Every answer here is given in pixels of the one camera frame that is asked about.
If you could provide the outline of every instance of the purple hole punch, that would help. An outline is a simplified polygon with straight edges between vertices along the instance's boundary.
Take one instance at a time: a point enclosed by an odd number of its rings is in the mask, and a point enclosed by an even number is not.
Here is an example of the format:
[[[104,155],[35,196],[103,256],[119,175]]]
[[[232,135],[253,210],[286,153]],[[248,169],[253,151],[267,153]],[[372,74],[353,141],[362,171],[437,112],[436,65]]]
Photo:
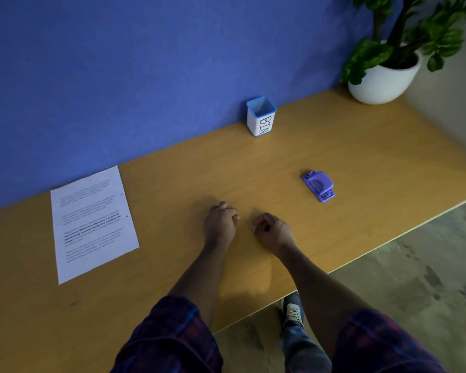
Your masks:
[[[321,203],[335,196],[333,182],[322,171],[310,171],[304,174],[302,180]]]

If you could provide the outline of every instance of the blue wall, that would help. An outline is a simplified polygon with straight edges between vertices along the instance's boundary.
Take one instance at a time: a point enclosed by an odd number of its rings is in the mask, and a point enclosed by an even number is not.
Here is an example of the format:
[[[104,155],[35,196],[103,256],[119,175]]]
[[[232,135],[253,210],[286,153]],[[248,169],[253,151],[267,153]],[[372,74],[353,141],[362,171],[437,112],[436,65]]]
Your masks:
[[[352,0],[0,0],[0,207],[338,82]]]

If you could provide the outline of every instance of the person's left hand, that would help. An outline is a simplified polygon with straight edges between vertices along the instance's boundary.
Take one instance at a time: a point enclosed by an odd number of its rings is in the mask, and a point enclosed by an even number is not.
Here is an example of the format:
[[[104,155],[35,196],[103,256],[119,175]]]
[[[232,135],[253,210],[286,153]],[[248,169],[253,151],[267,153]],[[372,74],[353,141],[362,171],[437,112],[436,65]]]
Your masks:
[[[204,221],[205,246],[227,248],[236,236],[236,221],[240,212],[222,201],[209,209],[209,215]]]

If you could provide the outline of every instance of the white container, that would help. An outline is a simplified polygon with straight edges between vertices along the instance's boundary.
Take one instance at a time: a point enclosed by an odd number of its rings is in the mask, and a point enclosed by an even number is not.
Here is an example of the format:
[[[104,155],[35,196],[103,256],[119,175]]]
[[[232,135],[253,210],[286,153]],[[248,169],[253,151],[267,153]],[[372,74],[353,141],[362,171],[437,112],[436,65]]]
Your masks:
[[[277,110],[267,97],[255,98],[247,102],[247,126],[254,136],[271,131]]]
[[[416,53],[418,62],[408,69],[390,69],[376,66],[366,70],[366,75],[359,85],[349,82],[352,96],[366,104],[387,103],[405,92],[423,63],[423,56]]]

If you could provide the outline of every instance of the white pot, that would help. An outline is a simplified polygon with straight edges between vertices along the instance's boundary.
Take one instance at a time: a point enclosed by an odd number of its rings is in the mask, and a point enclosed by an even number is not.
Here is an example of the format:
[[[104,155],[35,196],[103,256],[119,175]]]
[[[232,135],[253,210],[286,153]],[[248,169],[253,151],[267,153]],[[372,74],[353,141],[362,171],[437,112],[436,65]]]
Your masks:
[[[387,103],[405,92],[423,63],[423,56],[416,53],[418,62],[408,69],[390,69],[377,66],[366,70],[366,75],[359,85],[349,82],[352,96],[367,104]]]

